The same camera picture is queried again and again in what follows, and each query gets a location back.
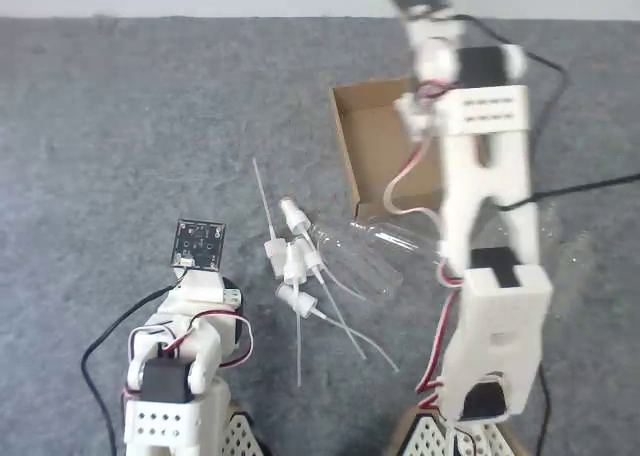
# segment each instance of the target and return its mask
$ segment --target robotic arm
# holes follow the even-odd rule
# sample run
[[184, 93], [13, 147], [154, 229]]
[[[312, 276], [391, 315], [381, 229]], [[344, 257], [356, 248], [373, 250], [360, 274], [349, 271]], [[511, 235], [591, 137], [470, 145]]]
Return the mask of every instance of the robotic arm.
[[[537, 206], [502, 213], [508, 246], [471, 249], [470, 236], [483, 200], [506, 206], [531, 195], [527, 88], [517, 84], [525, 53], [459, 47], [462, 22], [448, 0], [392, 1], [415, 57], [412, 91], [396, 109], [412, 141], [439, 137], [441, 256], [463, 280], [457, 328], [430, 387], [453, 423], [503, 421], [524, 410], [552, 294], [539, 264]], [[478, 156], [481, 136], [488, 161]]]
[[180, 220], [173, 267], [183, 275], [129, 337], [124, 440], [129, 456], [221, 454], [229, 387], [218, 368], [236, 348], [242, 295], [218, 273], [225, 226]]

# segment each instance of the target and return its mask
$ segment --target open cardboard box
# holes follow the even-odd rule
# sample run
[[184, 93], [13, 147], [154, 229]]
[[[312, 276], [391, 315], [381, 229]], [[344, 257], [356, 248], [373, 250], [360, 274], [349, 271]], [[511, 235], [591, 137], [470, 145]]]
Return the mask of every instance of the open cardboard box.
[[[353, 217], [365, 221], [386, 214], [382, 194], [411, 154], [411, 143], [393, 107], [408, 80], [390, 79], [331, 90], [337, 136], [353, 191]], [[438, 141], [396, 187], [394, 202], [408, 208], [440, 205]]]

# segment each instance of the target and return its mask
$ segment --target plastic bottle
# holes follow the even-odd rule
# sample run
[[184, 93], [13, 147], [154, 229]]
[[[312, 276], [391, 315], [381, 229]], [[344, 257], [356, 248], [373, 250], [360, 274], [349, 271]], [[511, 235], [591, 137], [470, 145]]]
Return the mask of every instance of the plastic bottle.
[[320, 221], [310, 230], [318, 251], [336, 278], [372, 302], [384, 302], [393, 297], [403, 276], [380, 255], [373, 252], [349, 225]]
[[438, 238], [413, 231], [398, 220], [371, 219], [366, 223], [351, 221], [350, 230], [376, 254], [389, 263], [405, 267], [415, 261], [424, 264], [437, 259]]

